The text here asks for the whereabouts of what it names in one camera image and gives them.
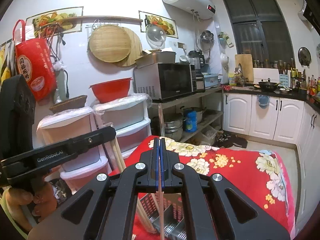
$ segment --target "red bowl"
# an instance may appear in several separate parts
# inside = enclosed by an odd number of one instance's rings
[[[111,80],[91,85],[92,91],[101,104],[128,96],[131,78]]]

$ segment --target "sink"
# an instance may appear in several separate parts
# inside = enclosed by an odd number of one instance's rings
[[[253,91],[254,87],[232,87],[234,90],[250,90]]]

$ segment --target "dark window pane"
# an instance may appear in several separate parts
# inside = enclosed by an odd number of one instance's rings
[[[249,0],[225,0],[228,8],[229,14],[233,21],[246,20],[248,17],[254,17],[254,10],[251,6]]]
[[[265,60],[257,23],[235,24],[234,31],[240,54],[251,54],[253,60]]]
[[[274,0],[252,0],[258,17],[281,16]]]
[[[291,41],[287,26],[284,22],[261,22],[266,38],[269,60],[283,60],[290,62],[293,57]]]

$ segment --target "microwave vent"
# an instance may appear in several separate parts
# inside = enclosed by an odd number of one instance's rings
[[[137,92],[138,93],[146,93],[151,97],[155,97],[156,96],[156,92],[155,92],[155,87],[138,87],[137,88]]]

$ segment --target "kitchen cabinet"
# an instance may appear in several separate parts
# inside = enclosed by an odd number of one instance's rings
[[[275,141],[296,144],[303,114],[303,101],[279,98]]]
[[[308,222],[320,201],[320,114],[305,104],[299,141],[297,143],[301,169],[301,198],[296,222],[298,233]]]
[[[251,95],[224,95],[223,129],[230,132],[249,134],[251,117]]]
[[[259,106],[257,96],[253,95],[249,135],[273,140],[279,105],[279,98],[270,97],[269,106],[266,109],[262,109]]]

